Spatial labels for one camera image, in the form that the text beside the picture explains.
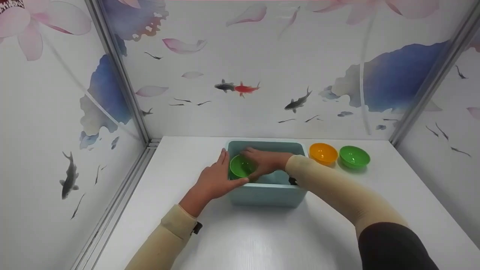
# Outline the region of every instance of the black sleeve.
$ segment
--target black sleeve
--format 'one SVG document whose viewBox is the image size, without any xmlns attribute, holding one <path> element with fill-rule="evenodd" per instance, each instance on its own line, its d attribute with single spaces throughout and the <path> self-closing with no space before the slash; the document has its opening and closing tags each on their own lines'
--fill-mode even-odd
<svg viewBox="0 0 480 270">
<path fill-rule="evenodd" d="M 438 270 L 420 238 L 396 223 L 375 223 L 359 237 L 363 270 Z"/>
</svg>

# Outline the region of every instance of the green bowl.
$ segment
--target green bowl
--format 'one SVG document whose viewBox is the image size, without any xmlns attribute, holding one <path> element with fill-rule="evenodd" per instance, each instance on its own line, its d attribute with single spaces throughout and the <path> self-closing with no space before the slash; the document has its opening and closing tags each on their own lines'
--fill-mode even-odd
<svg viewBox="0 0 480 270">
<path fill-rule="evenodd" d="M 370 156 L 365 150 L 355 146 L 344 146 L 340 149 L 340 159 L 351 169 L 362 169 L 370 163 Z"/>
<path fill-rule="evenodd" d="M 255 163 L 243 155 L 236 155 L 230 160 L 230 171 L 236 179 L 248 177 L 256 169 Z"/>
</svg>

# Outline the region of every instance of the red fish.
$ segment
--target red fish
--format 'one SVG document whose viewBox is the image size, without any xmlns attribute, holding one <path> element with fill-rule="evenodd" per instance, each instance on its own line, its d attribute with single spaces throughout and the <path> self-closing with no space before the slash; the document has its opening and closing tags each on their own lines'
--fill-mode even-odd
<svg viewBox="0 0 480 270">
<path fill-rule="evenodd" d="M 236 86 L 234 90 L 239 92 L 241 97 L 245 98 L 243 94 L 253 93 L 255 90 L 260 88 L 259 85 L 260 85 L 260 82 L 258 82 L 257 87 L 244 86 L 243 82 L 240 82 L 240 85 Z"/>
</svg>

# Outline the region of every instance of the hand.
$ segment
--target hand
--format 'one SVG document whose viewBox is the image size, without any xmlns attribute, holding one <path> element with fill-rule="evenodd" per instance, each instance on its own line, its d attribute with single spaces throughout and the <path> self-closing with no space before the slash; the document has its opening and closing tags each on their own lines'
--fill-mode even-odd
<svg viewBox="0 0 480 270">
<path fill-rule="evenodd" d="M 288 159 L 293 156 L 292 153 L 260 151 L 251 147 L 247 147 L 241 154 L 257 164 L 257 170 L 248 177 L 253 182 L 276 170 L 284 171 Z"/>
<path fill-rule="evenodd" d="M 194 217 L 198 217 L 208 202 L 248 183 L 248 178 L 228 179 L 229 161 L 230 156 L 223 148 L 218 160 L 202 171 L 197 183 L 180 201 L 179 204 L 185 211 Z"/>
</svg>

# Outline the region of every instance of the white table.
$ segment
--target white table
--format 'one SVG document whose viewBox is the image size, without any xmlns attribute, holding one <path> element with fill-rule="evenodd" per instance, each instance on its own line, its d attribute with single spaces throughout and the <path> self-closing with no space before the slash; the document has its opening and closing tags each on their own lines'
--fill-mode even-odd
<svg viewBox="0 0 480 270">
<path fill-rule="evenodd" d="M 163 137 L 95 269 L 124 269 L 229 139 Z M 405 217 L 440 269 L 478 269 L 480 250 L 388 141 L 292 141 L 307 149 L 324 142 L 337 149 L 355 145 L 366 150 L 372 161 L 365 172 L 348 172 L 352 178 L 382 194 Z M 338 165 L 336 170 L 344 171 Z M 311 193 L 296 209 L 234 207 L 220 198 L 199 221 L 204 227 L 173 269 L 361 269 L 353 225 Z"/>
</svg>

